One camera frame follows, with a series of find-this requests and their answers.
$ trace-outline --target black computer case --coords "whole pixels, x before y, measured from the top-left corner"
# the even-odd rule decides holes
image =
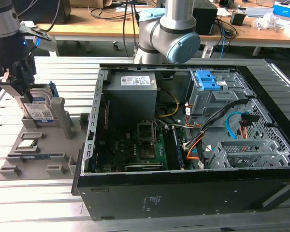
[[[197,20],[195,31],[199,35],[210,35],[217,16],[217,7],[209,0],[195,0],[193,16]]]
[[[32,0],[13,0],[13,5],[17,14],[20,14],[31,4]],[[33,21],[35,23],[52,23],[58,7],[57,0],[38,1],[29,11],[27,11],[22,21]],[[71,13],[69,0],[61,0],[56,24],[65,24]]]

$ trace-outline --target blue box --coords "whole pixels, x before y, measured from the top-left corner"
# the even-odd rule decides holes
[[[290,4],[276,1],[273,8],[274,14],[290,18]]]

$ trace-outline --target cardboard box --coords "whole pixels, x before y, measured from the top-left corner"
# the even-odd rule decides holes
[[[104,8],[112,4],[112,0],[70,0],[71,7]]]
[[[290,4],[280,3],[276,1],[273,8],[274,14],[290,18]]]

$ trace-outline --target blue drive bay latch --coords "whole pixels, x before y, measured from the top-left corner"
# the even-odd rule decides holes
[[[201,84],[202,90],[221,90],[221,87],[217,85],[215,77],[209,70],[197,70],[197,81]]]

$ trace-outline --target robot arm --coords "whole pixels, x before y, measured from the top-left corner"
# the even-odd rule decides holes
[[[28,88],[34,84],[36,69],[25,34],[52,41],[47,33],[20,25],[12,0],[0,0],[0,67],[4,72],[0,87],[14,97],[27,95],[30,101]]]
[[[138,51],[141,58],[136,62],[159,64],[163,56],[173,63],[190,60],[200,47],[193,5],[194,0],[167,0],[165,9],[142,11]]]

